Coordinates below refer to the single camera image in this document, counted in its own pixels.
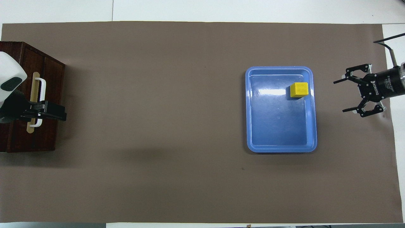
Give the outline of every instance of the black cable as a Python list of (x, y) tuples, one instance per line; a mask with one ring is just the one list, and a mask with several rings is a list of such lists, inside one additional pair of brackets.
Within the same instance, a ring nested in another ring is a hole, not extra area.
[(402, 37), (402, 36), (405, 36), (405, 33), (398, 34), (398, 35), (388, 37), (388, 38), (385, 38), (385, 39), (377, 40), (377, 41), (374, 41), (374, 43), (380, 43), (380, 42), (383, 42), (383, 41), (391, 40), (391, 39)]
[(384, 43), (378, 43), (378, 44), (380, 44), (380, 45), (382, 45), (382, 46), (388, 48), (388, 50), (390, 50), (390, 51), (392, 50), (392, 48), (390, 48), (390, 46), (388, 46), (388, 45), (386, 45), (386, 44), (384, 44)]

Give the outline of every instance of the white handle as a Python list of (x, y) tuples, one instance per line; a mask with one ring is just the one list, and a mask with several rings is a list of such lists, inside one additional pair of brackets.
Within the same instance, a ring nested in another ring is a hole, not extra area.
[[(39, 101), (44, 101), (45, 100), (45, 92), (47, 89), (47, 82), (45, 79), (36, 77), (35, 80), (38, 80), (41, 82), (41, 91), (39, 93)], [(36, 124), (31, 124), (30, 127), (39, 127), (42, 124), (42, 119), (37, 119)]]

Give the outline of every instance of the yellow block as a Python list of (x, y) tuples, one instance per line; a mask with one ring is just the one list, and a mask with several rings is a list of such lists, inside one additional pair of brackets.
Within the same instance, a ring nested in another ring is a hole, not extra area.
[(295, 82), (290, 86), (291, 97), (305, 97), (308, 94), (308, 82)]

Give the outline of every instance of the robotic arm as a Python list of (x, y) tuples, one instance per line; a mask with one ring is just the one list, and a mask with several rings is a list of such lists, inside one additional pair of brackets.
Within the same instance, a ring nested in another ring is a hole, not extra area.
[[(371, 72), (371, 64), (363, 64), (355, 67), (349, 67), (346, 69), (346, 73), (342, 75), (342, 79), (333, 82), (333, 84), (340, 83), (346, 80), (357, 83), (358, 90), (362, 101), (358, 106), (343, 109), (343, 112), (353, 111), (360, 114), (361, 117), (371, 116), (380, 112), (383, 112), (386, 108), (382, 104), (381, 100), (396, 97), (405, 94), (405, 62), (398, 66), (396, 64), (394, 51), (383, 41), (394, 39), (397, 37), (405, 36), (405, 33), (388, 37), (386, 39), (375, 41), (388, 48), (391, 54), (393, 68), (381, 71), (378, 73)], [(363, 78), (359, 78), (353, 75), (355, 71), (363, 71), (367, 73)], [(372, 110), (364, 110), (364, 107), (369, 102), (377, 103)]]
[(5, 52), (0, 52), (0, 123), (31, 118), (65, 121), (65, 107), (49, 101), (30, 102), (16, 88), (27, 79), (21, 66)]

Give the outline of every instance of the dark brown wooden box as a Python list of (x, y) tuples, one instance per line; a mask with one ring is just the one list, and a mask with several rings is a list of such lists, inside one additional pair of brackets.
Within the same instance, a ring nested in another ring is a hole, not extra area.
[[(27, 73), (27, 79), (18, 88), (30, 99), (32, 74), (39, 72), (47, 82), (45, 100), (60, 104), (65, 64), (26, 44), (0, 41), (0, 51), (13, 57)], [(15, 120), (0, 124), (0, 152), (30, 152), (55, 150), (57, 120), (44, 119), (40, 127), (28, 133), (27, 122)]]

